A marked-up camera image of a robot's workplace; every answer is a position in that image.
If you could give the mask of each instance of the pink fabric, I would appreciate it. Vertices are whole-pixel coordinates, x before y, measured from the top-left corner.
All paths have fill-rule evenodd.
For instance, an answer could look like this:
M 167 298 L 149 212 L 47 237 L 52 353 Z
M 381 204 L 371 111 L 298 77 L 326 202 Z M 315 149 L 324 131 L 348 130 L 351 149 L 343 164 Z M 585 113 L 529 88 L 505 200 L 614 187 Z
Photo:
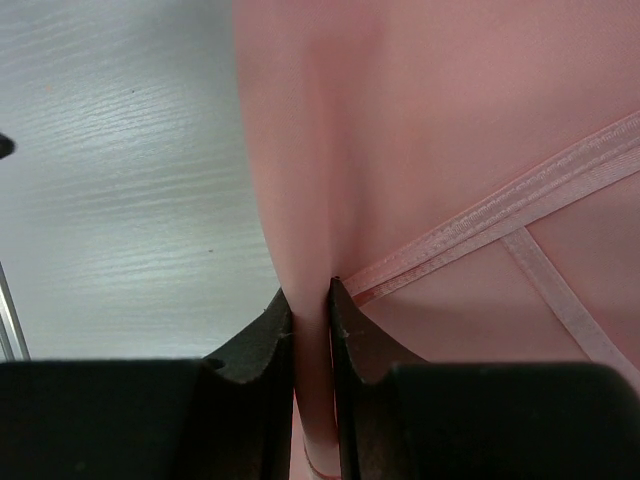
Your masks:
M 580 312 L 637 371 L 636 0 L 234 9 L 248 154 L 295 315 L 315 471 L 339 474 L 324 311 L 334 275 L 432 361 L 587 359 L 565 327 Z M 542 284 L 500 241 L 525 227 L 557 273 Z

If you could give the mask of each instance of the wooden surface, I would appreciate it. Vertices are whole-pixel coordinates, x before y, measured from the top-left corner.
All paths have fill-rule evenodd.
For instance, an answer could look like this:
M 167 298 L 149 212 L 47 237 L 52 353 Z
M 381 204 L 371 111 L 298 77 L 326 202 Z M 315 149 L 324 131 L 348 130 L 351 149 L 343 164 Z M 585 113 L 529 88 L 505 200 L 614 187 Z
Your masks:
M 205 354 L 278 283 L 230 0 L 2 0 L 0 261 L 30 352 Z

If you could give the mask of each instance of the wood grain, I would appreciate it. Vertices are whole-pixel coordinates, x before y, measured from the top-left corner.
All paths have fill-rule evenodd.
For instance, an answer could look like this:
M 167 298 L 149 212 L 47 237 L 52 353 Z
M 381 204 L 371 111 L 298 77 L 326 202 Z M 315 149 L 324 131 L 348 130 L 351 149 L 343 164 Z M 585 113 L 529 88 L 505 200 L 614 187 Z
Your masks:
M 230 0 L 3 0 L 0 260 L 35 358 L 201 355 L 266 306 Z

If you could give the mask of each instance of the fabric strip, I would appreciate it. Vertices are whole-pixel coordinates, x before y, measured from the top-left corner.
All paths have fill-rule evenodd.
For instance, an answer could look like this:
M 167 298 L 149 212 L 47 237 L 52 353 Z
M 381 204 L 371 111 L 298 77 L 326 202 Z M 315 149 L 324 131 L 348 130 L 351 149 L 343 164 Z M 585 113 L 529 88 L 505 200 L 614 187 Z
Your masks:
M 640 112 L 575 144 L 345 281 L 358 305 L 640 171 Z
M 526 228 L 502 243 L 558 320 L 594 362 L 615 368 L 640 391 L 640 372 L 609 339 Z

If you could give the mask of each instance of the dark spot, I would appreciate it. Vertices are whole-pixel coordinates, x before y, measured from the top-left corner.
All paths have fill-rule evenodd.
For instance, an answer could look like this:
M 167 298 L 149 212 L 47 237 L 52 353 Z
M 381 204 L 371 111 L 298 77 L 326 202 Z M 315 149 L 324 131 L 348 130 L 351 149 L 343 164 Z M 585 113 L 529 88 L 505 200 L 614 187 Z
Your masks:
M 0 158 L 8 157 L 16 150 L 16 144 L 0 133 Z
M 214 368 L 215 370 L 220 370 L 221 368 L 224 368 L 226 363 L 224 360 L 220 360 L 219 358 L 208 358 L 207 359 L 209 362 L 209 365 L 211 365 L 212 368 Z

